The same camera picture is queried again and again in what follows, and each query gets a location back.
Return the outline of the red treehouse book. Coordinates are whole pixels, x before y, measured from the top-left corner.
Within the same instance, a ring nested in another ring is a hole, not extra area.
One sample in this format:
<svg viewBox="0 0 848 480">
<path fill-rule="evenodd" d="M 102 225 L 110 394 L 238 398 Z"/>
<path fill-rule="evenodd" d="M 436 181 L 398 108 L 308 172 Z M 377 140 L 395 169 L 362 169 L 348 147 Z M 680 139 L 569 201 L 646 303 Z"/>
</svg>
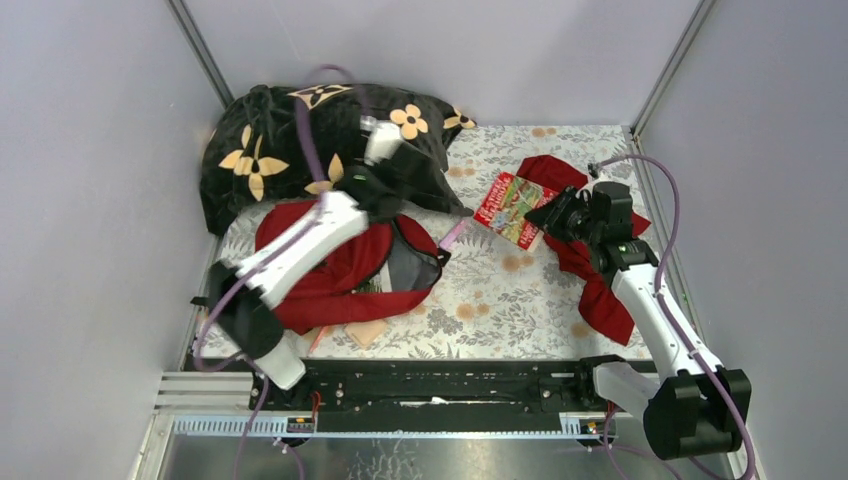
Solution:
<svg viewBox="0 0 848 480">
<path fill-rule="evenodd" d="M 553 200 L 557 192 L 508 172 L 500 172 L 473 218 L 527 252 L 541 241 L 540 230 L 525 214 Z"/>
</svg>

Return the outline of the red student backpack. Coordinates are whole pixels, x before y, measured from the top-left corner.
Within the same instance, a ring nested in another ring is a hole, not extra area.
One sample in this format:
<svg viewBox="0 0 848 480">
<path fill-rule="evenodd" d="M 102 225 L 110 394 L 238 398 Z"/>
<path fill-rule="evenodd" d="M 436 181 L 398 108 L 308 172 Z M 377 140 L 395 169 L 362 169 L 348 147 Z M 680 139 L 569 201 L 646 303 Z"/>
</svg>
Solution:
<svg viewBox="0 0 848 480">
<path fill-rule="evenodd" d="M 402 315 L 419 306 L 440 280 L 449 254 L 414 219 L 378 223 L 329 254 L 274 309 L 282 326 L 299 335 L 313 328 Z M 390 293 L 353 290 L 384 265 Z"/>
</svg>

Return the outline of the pink eraser stick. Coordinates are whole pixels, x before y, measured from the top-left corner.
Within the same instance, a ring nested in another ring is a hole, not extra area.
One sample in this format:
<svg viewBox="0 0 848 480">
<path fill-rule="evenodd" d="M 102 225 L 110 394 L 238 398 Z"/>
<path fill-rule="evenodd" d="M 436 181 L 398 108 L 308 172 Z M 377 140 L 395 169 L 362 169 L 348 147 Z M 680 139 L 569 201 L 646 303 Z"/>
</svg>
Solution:
<svg viewBox="0 0 848 480">
<path fill-rule="evenodd" d="M 470 217 L 466 217 L 458 221 L 440 240 L 440 242 L 438 243 L 439 248 L 450 252 L 458 237 L 466 230 L 470 220 Z"/>
</svg>

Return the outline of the white palm leaf book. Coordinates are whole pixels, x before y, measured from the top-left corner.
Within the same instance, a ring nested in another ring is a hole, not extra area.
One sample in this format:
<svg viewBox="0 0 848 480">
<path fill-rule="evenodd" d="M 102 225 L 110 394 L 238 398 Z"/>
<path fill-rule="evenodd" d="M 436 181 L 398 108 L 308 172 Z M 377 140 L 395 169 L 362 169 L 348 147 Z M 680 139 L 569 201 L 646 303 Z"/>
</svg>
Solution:
<svg viewBox="0 0 848 480">
<path fill-rule="evenodd" d="M 391 274 L 387 265 L 384 265 L 373 277 L 353 290 L 354 293 L 358 294 L 390 293 L 392 291 Z"/>
</svg>

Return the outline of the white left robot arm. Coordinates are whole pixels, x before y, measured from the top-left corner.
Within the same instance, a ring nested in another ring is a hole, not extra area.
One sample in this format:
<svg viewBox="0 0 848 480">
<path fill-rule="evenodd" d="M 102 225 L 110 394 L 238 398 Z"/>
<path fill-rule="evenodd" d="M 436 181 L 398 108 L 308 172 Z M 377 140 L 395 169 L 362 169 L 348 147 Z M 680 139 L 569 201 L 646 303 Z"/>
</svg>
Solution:
<svg viewBox="0 0 848 480">
<path fill-rule="evenodd" d="M 394 232 L 404 201 L 406 174 L 394 174 L 396 159 L 423 165 L 423 155 L 405 143 L 400 129 L 365 117 L 364 159 L 341 179 L 341 190 L 325 191 L 295 222 L 265 247 L 239 262 L 214 263 L 209 270 L 210 308 L 205 329 L 218 327 L 256 372 L 273 383 L 272 398 L 288 411 L 309 401 L 306 367 L 285 333 L 293 321 L 275 311 L 295 300 L 294 288 L 335 252 L 380 228 Z"/>
</svg>

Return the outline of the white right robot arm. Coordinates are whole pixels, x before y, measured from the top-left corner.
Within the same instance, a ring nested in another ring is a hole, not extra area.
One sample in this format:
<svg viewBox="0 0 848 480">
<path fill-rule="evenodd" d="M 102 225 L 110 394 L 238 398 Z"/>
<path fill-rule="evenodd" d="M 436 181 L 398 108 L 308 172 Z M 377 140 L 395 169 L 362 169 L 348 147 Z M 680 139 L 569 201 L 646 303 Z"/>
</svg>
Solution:
<svg viewBox="0 0 848 480">
<path fill-rule="evenodd" d="M 568 187 L 527 212 L 525 219 L 561 241 L 584 243 L 600 274 L 642 335 L 657 379 L 626 361 L 586 360 L 590 373 L 573 386 L 575 402 L 597 412 L 609 402 L 641 420 L 653 453 L 662 460 L 735 452 L 743 431 L 751 383 L 727 369 L 704 345 L 671 296 L 654 250 L 633 227 L 629 188 L 603 181 L 591 191 Z"/>
</svg>

